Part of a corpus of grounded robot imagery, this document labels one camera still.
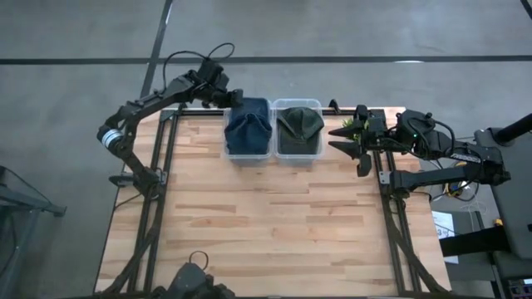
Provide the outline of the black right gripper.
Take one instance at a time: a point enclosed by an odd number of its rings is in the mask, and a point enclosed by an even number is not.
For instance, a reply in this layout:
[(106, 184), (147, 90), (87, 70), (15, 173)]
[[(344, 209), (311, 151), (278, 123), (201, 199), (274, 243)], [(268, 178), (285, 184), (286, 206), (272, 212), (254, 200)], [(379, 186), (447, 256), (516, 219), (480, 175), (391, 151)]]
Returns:
[[(356, 108), (356, 120), (364, 121), (370, 117), (386, 118), (386, 113), (383, 109), (369, 109), (365, 105), (358, 105)], [(330, 130), (329, 135), (343, 137), (346, 139), (353, 139), (355, 135), (361, 133), (361, 128), (356, 126), (346, 126), (335, 130)], [(374, 135), (364, 130), (360, 134), (360, 140), (357, 141), (329, 141), (328, 144), (333, 148), (342, 151), (351, 159), (359, 159), (357, 166), (357, 175), (365, 177), (372, 169), (372, 158), (367, 153), (368, 151), (383, 151), (391, 150), (393, 148), (391, 138), (391, 130), (387, 127), (387, 132), (384, 135)]]

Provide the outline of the black flat bar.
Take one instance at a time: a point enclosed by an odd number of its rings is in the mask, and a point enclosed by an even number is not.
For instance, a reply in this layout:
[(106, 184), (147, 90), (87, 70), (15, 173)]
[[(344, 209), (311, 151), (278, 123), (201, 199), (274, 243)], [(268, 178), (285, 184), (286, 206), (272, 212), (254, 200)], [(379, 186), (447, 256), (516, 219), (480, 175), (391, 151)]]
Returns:
[(444, 257), (460, 256), (478, 252), (510, 252), (510, 244), (502, 227), (485, 228), (480, 231), (443, 238), (440, 240)]

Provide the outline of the dark green baseball cap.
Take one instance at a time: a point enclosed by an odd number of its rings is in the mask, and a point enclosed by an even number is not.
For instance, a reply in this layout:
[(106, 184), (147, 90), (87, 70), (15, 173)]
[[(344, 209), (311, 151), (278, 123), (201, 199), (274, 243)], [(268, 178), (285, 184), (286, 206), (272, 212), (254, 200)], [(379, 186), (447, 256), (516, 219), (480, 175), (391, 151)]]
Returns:
[(278, 152), (311, 155), (318, 153), (323, 117), (308, 107), (280, 110), (277, 115)]

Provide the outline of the dark blue denim jeans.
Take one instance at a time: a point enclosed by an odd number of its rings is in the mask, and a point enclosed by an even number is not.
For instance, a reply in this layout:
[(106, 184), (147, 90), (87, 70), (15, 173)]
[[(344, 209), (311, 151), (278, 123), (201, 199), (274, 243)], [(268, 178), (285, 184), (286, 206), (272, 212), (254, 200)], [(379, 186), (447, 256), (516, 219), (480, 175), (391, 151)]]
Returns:
[(224, 128), (229, 154), (268, 153), (273, 134), (269, 112), (269, 101), (264, 98), (243, 98), (242, 105), (229, 111), (229, 122)]

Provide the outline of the green plant in white pot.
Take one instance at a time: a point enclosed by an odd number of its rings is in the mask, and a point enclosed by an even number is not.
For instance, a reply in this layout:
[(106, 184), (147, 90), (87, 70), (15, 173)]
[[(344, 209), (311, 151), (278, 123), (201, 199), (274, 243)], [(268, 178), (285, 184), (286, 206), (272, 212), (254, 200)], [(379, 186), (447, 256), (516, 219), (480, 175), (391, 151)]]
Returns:
[(360, 134), (364, 130), (368, 129), (369, 122), (367, 120), (360, 121), (360, 120), (354, 120), (354, 119), (346, 119), (342, 121), (342, 127), (343, 128), (354, 127), (354, 133), (351, 136), (348, 136), (347, 140), (359, 141)]

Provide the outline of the black aluminium table frame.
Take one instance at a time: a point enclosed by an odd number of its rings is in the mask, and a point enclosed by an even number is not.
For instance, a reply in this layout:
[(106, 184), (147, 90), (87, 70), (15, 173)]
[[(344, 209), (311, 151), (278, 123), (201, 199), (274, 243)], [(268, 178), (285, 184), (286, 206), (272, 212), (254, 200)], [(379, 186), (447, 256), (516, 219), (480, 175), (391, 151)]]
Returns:
[(240, 297), (397, 294), (375, 174), (334, 148), (307, 167), (271, 156), (243, 167), (224, 154), (219, 110), (185, 110), (177, 125), (155, 265), (144, 280), (167, 287), (197, 250), (208, 274)]

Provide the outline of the black pole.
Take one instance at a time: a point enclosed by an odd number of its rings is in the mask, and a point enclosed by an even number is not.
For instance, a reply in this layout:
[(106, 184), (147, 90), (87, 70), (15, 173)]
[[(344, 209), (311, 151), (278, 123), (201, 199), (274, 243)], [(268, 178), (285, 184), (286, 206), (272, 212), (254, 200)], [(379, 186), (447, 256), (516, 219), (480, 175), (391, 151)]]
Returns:
[(498, 130), (495, 133), (494, 139), (501, 145), (507, 144), (530, 131), (532, 131), (532, 113)]

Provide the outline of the white paper sheet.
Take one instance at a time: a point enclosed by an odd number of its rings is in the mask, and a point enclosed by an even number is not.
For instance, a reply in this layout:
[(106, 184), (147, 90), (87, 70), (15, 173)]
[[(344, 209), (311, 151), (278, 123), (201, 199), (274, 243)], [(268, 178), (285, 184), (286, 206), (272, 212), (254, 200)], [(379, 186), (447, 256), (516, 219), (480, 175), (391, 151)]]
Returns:
[(432, 211), (433, 223), (439, 239), (451, 238), (457, 235), (454, 228), (453, 217), (450, 213)]

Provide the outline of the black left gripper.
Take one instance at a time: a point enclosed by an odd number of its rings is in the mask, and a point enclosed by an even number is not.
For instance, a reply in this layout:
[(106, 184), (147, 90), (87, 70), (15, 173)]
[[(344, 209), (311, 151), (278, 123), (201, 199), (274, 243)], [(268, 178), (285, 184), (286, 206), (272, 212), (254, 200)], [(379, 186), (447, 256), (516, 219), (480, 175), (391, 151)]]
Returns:
[(187, 74), (186, 78), (192, 83), (187, 91), (188, 102), (200, 100), (204, 108), (213, 105), (220, 109), (242, 105), (244, 91), (242, 89), (227, 91), (227, 80), (223, 75), (204, 78), (197, 74)]

